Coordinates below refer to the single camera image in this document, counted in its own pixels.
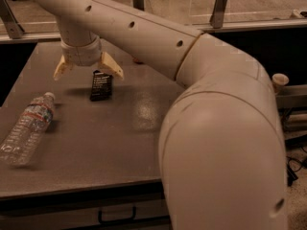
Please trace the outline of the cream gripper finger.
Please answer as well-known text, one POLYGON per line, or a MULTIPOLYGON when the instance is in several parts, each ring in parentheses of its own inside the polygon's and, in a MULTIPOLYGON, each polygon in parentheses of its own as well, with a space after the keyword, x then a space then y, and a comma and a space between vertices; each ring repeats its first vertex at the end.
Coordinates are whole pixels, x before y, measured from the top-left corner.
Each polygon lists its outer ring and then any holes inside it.
POLYGON ((121 80, 124 78, 123 69, 107 52, 102 52, 100 62, 98 63, 98 69, 114 78, 119 78, 121 80))
POLYGON ((71 62, 67 62, 65 57, 61 57, 59 64, 56 67, 54 72, 54 80, 58 81, 66 72, 69 72, 73 69, 74 65, 71 62))

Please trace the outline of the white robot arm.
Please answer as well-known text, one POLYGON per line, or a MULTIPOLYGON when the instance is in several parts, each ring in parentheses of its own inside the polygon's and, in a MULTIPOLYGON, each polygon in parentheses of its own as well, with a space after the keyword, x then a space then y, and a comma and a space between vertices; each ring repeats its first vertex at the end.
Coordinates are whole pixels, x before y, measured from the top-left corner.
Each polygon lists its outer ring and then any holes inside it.
POLYGON ((158 157, 174 230, 288 230, 283 131, 272 81, 250 55, 111 0, 35 0, 62 41, 102 37, 184 87, 158 157))

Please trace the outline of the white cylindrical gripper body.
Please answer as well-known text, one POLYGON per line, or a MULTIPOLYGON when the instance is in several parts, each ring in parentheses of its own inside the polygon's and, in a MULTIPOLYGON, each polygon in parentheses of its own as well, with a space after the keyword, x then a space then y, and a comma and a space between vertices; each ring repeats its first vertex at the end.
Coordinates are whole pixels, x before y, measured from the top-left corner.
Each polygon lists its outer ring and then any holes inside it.
POLYGON ((77 66, 92 66, 101 59, 102 54, 99 37, 84 46, 70 46, 61 42, 61 49, 65 62, 77 66))

